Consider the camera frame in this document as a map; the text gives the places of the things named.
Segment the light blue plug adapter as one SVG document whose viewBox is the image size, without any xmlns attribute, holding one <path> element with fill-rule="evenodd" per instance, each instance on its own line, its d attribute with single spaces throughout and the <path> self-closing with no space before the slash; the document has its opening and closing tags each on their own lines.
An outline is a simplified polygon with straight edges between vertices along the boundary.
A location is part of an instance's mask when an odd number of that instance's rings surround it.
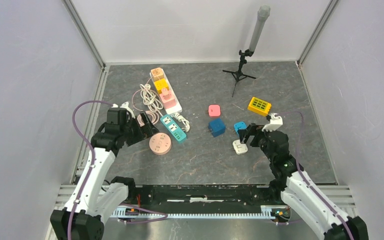
<svg viewBox="0 0 384 240">
<path fill-rule="evenodd" d="M 234 125 L 233 125 L 233 128 L 236 132 L 237 135 L 239 135 L 239 130 L 244 130 L 247 128 L 247 124 L 243 121 L 239 121 L 239 122 L 236 122 Z"/>
</svg>

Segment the white square plug adapter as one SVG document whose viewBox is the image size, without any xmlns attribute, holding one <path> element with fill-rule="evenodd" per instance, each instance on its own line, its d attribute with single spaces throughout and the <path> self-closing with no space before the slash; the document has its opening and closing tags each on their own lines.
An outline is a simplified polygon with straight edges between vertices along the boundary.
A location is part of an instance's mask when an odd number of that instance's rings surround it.
<svg viewBox="0 0 384 240">
<path fill-rule="evenodd" d="M 246 144 L 241 143 L 239 139 L 232 142 L 233 149 L 237 155 L 242 155 L 248 152 L 248 147 Z"/>
</svg>

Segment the round pink socket hub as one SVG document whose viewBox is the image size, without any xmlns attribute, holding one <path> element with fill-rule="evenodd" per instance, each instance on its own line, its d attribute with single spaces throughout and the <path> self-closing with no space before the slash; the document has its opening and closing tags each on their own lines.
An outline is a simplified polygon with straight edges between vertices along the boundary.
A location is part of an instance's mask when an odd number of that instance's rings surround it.
<svg viewBox="0 0 384 240">
<path fill-rule="evenodd" d="M 149 148 L 156 155 L 167 154 L 171 147 L 171 138 L 166 133 L 159 132 L 149 139 Z"/>
</svg>

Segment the dark blue cube socket adapter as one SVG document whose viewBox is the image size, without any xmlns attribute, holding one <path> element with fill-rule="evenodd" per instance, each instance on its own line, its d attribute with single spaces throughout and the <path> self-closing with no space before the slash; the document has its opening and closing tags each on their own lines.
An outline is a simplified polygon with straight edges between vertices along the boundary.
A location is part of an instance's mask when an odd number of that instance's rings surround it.
<svg viewBox="0 0 384 240">
<path fill-rule="evenodd" d="M 225 133 L 226 126 L 221 118 L 215 118 L 208 123 L 208 129 L 210 130 L 211 135 L 216 138 Z"/>
</svg>

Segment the pink plug adapter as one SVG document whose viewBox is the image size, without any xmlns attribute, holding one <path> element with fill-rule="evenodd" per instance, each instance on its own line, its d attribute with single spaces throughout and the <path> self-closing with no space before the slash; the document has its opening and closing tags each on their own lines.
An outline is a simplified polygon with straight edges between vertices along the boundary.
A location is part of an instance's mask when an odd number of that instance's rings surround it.
<svg viewBox="0 0 384 240">
<path fill-rule="evenodd" d="M 208 106 L 207 112 L 210 118 L 219 118 L 221 116 L 221 107 L 218 104 L 211 104 Z"/>
</svg>

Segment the teal power strip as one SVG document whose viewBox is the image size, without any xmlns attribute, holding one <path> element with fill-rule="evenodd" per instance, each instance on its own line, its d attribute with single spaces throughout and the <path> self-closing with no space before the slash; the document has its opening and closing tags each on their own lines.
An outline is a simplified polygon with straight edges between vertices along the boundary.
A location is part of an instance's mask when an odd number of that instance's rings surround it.
<svg viewBox="0 0 384 240">
<path fill-rule="evenodd" d="M 186 133 L 179 127 L 176 121 L 169 115 L 163 115 L 160 122 L 166 127 L 168 132 L 178 143 L 183 143 L 187 139 Z"/>
</svg>

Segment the pink cube socket adapter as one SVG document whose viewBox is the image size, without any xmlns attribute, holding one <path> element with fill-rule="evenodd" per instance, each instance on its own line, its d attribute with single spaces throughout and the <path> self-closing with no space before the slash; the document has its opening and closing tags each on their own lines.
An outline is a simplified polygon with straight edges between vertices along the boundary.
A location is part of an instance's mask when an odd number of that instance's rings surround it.
<svg viewBox="0 0 384 240">
<path fill-rule="evenodd" d="M 176 99 L 171 91 L 162 92 L 159 96 L 165 109 L 170 109 L 176 105 Z"/>
</svg>

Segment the white long power strip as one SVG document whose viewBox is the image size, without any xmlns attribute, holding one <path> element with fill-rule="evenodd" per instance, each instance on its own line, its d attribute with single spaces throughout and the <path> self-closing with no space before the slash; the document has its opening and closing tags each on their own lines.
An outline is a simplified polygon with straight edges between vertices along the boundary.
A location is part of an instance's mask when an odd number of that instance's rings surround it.
<svg viewBox="0 0 384 240">
<path fill-rule="evenodd" d="M 150 76 L 166 113 L 172 117 L 180 114 L 183 110 L 182 106 L 164 70 L 161 67 L 154 68 L 150 71 Z"/>
</svg>

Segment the yellow cube socket adapter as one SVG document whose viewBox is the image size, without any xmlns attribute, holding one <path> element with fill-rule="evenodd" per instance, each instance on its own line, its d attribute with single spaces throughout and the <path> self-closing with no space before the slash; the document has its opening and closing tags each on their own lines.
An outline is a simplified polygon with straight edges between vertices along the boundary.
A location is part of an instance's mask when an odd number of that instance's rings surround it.
<svg viewBox="0 0 384 240">
<path fill-rule="evenodd" d="M 156 80 L 153 82 L 155 89 L 158 94 L 161 94 L 163 92 L 163 89 L 169 90 L 169 85 L 165 78 L 162 78 L 160 80 Z"/>
</svg>

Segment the tan cube socket adapter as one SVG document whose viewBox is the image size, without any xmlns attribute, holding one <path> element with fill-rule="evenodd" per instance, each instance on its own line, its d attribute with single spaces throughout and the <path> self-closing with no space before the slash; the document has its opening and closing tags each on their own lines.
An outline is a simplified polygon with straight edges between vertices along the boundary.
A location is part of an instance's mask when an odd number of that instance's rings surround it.
<svg viewBox="0 0 384 240">
<path fill-rule="evenodd" d="M 165 78 L 164 70 L 161 67 L 154 68 L 150 71 L 153 82 L 162 80 Z"/>
</svg>

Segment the light pink charger plug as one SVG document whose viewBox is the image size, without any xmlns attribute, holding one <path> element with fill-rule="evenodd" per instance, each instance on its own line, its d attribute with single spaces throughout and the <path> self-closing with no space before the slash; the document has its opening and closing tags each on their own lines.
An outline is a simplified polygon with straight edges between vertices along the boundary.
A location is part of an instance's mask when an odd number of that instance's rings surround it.
<svg viewBox="0 0 384 240">
<path fill-rule="evenodd" d="M 169 91 L 162 92 L 160 94 L 162 102 L 166 103 L 171 100 L 171 93 Z"/>
</svg>

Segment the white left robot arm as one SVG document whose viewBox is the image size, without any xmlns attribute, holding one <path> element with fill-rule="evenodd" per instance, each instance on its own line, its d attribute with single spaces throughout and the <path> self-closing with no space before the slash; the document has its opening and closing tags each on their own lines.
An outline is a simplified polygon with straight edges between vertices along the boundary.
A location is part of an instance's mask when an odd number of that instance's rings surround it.
<svg viewBox="0 0 384 240">
<path fill-rule="evenodd" d="M 123 146 L 131 146 L 157 134 L 145 112 L 135 116 L 126 107 L 112 107 L 88 142 L 90 155 L 72 195 L 61 210 L 55 209 L 50 223 L 58 240 L 100 240 L 105 223 L 116 208 L 137 198 L 135 181 L 115 177 L 100 196 L 105 177 Z"/>
</svg>

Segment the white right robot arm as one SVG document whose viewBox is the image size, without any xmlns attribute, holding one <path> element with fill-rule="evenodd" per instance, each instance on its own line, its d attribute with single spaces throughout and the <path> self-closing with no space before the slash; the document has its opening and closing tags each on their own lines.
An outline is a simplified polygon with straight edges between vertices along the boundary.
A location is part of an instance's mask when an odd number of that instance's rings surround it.
<svg viewBox="0 0 384 240">
<path fill-rule="evenodd" d="M 314 184 L 290 153 L 287 134 L 254 123 L 237 133 L 242 144 L 252 137 L 249 145 L 260 148 L 269 160 L 274 175 L 268 187 L 269 200 L 291 207 L 320 240 L 369 239 L 364 220 L 349 216 Z"/>
</svg>

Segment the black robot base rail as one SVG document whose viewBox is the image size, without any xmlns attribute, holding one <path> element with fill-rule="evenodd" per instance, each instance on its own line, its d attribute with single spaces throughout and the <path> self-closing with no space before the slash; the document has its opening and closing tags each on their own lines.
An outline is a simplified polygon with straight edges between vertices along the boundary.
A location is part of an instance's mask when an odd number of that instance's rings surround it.
<svg viewBox="0 0 384 240">
<path fill-rule="evenodd" d="M 256 214 L 262 206 L 287 207 L 266 184 L 144 184 L 125 203 L 165 214 Z"/>
</svg>

